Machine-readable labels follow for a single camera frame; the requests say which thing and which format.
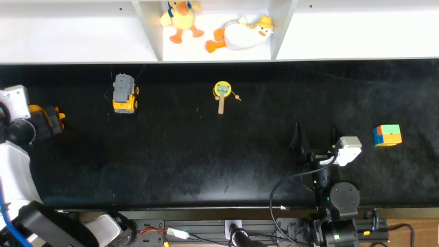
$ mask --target black table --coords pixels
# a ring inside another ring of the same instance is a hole
[[[439,205],[439,61],[147,64],[137,116],[111,104],[115,74],[142,64],[1,67],[3,86],[28,87],[33,104],[59,106],[64,135],[37,143],[32,176],[43,202],[63,209],[266,207],[282,177],[301,172],[288,152],[301,121],[315,148],[332,123],[363,152],[342,168],[361,207]],[[220,80],[236,94],[218,115]],[[399,124],[403,143],[373,145],[372,129]],[[314,208],[292,180],[275,205]]]

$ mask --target metal bracket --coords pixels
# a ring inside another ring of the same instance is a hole
[[[235,224],[238,228],[242,228],[242,220],[225,220],[224,221],[224,234],[227,240],[230,240],[230,226]]]
[[[296,235],[296,232],[299,231],[303,226],[303,220],[297,219],[297,218],[278,218],[276,220],[276,223],[280,228],[284,231],[284,233],[287,233],[288,237],[291,237],[292,239],[296,239],[299,242],[304,242],[305,238],[303,237],[303,232]],[[276,231],[276,237],[282,237],[285,238],[284,235],[282,235],[281,232]],[[290,242],[277,240],[277,244],[280,246],[283,245],[290,245]]]
[[[165,230],[165,222],[163,220],[132,220],[136,224],[138,231],[142,231],[147,227],[154,227]],[[131,247],[161,247],[163,245],[163,236],[157,231],[152,231],[137,237]]]

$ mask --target stuffed animal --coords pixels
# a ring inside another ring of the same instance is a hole
[[[264,43],[271,37],[274,31],[272,19],[266,15],[254,24],[247,24],[247,19],[241,17],[238,21],[229,21],[224,28],[215,30],[215,41],[206,42],[206,50],[209,53],[218,48],[227,47],[233,51],[249,49]]]
[[[172,24],[177,29],[176,35],[169,38],[172,42],[181,44],[184,30],[191,30],[196,38],[203,36],[204,32],[197,29],[194,25],[195,15],[193,10],[196,12],[201,11],[199,3],[195,1],[169,1],[167,5],[168,11],[160,18],[160,24],[163,27]]]

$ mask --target wooden handle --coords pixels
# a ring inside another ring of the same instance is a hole
[[[224,95],[219,96],[219,104],[218,104],[218,114],[224,113]]]

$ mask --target colorful cube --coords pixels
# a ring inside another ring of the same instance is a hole
[[[373,129],[373,140],[376,146],[390,147],[403,142],[398,124],[384,124]]]

